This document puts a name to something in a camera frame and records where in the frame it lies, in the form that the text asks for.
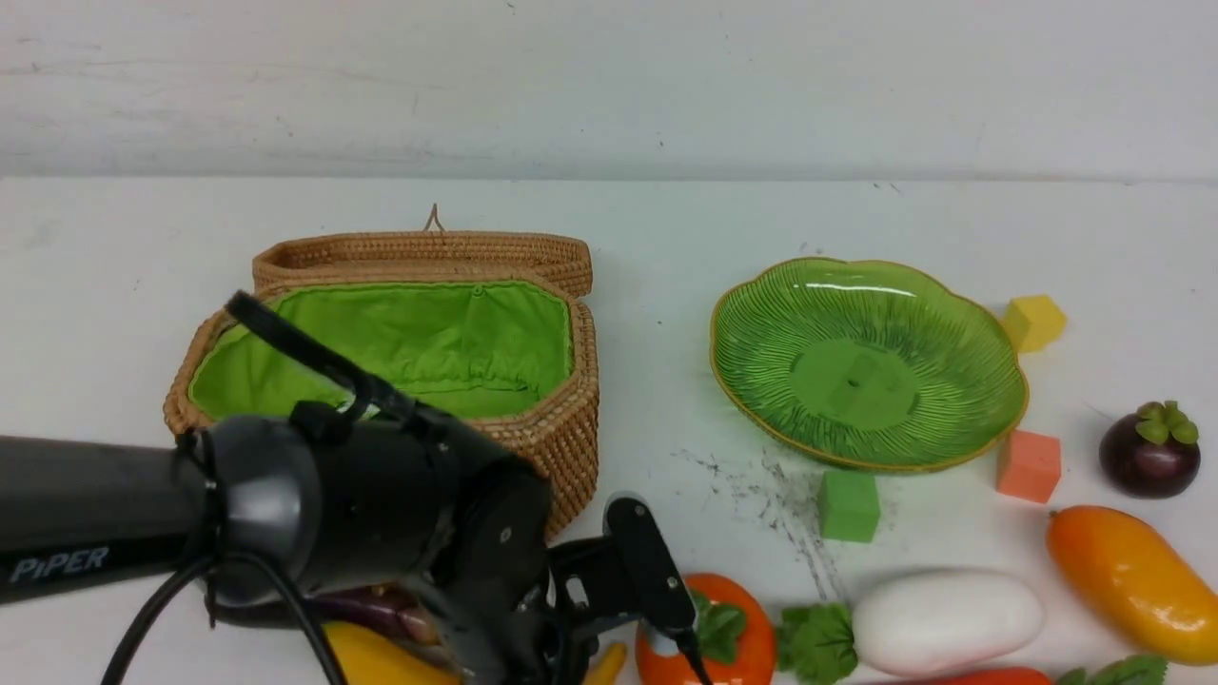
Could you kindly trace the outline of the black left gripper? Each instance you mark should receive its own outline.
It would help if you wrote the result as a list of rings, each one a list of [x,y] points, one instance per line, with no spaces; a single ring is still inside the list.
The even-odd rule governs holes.
[[[535,570],[521,563],[409,579],[462,684],[579,684],[600,635],[643,617],[611,538],[561,542]]]

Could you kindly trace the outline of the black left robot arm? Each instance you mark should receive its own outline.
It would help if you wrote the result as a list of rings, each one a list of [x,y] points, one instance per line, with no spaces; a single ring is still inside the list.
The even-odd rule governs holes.
[[[544,545],[551,488],[523,457],[428,406],[352,421],[323,403],[183,435],[171,450],[2,438],[2,602],[169,574],[110,663],[117,684],[175,594],[220,619],[276,598],[395,584],[470,684],[574,684],[600,633],[695,616],[649,509],[619,496],[603,538]]]

